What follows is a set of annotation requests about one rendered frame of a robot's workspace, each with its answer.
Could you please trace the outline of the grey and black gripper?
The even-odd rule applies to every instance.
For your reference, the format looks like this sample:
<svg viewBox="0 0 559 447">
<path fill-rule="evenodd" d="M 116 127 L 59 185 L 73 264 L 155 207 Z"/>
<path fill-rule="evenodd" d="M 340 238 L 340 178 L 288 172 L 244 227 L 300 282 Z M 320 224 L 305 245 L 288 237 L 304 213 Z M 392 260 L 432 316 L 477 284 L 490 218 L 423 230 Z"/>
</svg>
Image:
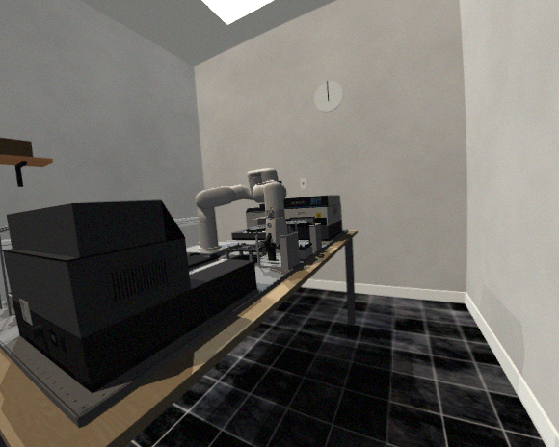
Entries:
<svg viewBox="0 0 559 447">
<path fill-rule="evenodd" d="M 264 240 L 264 245 L 268 251 L 269 261 L 276 261 L 275 246 L 280 244 L 280 235 L 288 235 L 285 216 L 278 218 L 267 218 L 266 239 Z M 271 247 L 271 245 L 273 246 Z"/>
</svg>

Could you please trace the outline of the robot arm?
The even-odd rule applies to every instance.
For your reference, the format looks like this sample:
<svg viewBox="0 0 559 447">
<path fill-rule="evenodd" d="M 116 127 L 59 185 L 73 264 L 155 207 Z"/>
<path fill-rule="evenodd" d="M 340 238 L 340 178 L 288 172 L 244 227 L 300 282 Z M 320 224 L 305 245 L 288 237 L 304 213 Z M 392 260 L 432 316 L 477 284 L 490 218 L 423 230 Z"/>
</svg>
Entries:
<svg viewBox="0 0 559 447">
<path fill-rule="evenodd" d="M 277 171 L 272 168 L 249 171 L 247 177 L 250 189 L 244 185 L 236 185 L 198 193 L 196 205 L 200 230 L 200 241 L 197 242 L 200 245 L 199 250 L 214 250 L 222 246 L 218 244 L 214 207 L 230 204 L 240 199 L 254 200 L 257 203 L 265 202 L 266 217 L 253 219 L 253 225 L 266 224 L 267 218 L 285 216 L 286 188 L 279 183 Z"/>
</svg>

